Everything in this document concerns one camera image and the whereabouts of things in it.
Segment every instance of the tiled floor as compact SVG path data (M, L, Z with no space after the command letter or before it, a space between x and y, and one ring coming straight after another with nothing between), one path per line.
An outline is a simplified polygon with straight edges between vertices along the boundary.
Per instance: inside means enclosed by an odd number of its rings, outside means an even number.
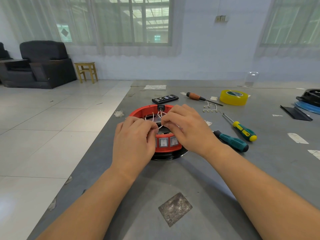
M131 81L0 86L0 239L25 240Z

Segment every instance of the packing tape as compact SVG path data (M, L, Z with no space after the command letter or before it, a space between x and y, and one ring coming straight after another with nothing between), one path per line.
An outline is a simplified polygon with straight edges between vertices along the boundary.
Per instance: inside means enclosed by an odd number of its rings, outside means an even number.
M230 105L245 105L247 99L246 93L235 90L223 90L220 95L220 101Z

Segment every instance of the black circular base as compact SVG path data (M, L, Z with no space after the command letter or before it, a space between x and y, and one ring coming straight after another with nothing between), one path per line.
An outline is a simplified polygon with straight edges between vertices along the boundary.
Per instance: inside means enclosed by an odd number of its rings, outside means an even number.
M166 160L177 159L185 155L187 152L188 150L184 147L182 147L180 150L173 151L173 152L155 152L151 160L166 161Z

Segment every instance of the wooden stool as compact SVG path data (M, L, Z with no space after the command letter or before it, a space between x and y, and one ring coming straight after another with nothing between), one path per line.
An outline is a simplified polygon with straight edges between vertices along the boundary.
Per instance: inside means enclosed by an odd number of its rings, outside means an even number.
M77 70L80 83L82 83L81 74L83 75L84 80L87 81L85 74L86 71L90 72L92 83L94 83L94 75L96 76L96 81L98 81L97 70L94 62L75 63L75 68Z

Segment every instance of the gray workbench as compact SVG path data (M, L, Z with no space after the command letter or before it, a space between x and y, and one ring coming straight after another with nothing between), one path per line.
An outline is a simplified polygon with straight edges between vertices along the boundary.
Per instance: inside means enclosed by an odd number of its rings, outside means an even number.
M276 87L275 84L265 83L261 86L264 88L239 88L237 83L230 83L228 87L224 82L223 88L212 81L153 81L153 84L167 84L167 89L143 90L146 84L150 83L133 84L116 109L123 110L125 116L109 119L71 174L73 180L58 193L56 208L46 211L28 240L35 239L110 167L117 123L124 121L133 110L151 104L152 98L178 95L180 99L169 104L186 103L213 123L212 130L238 137L221 113L204 113L204 102L190 100L180 92L210 98L218 97L223 89L233 88L250 94L245 106L218 106L218 110L243 122L257 134L258 140L249 144L249 151L243 156L320 208L320 161L307 151L320 150L320 115L306 112L314 120L299 121L279 107L292 107L295 97L303 93L295 88L303 88L302 84L281 83L286 88L270 88ZM308 85L306 89L318 87ZM309 144L298 144L287 133L297 133ZM169 227L158 207L179 192L193 208ZM146 166L120 204L105 239L261 238L217 172L200 156L188 152L176 160L151 161Z

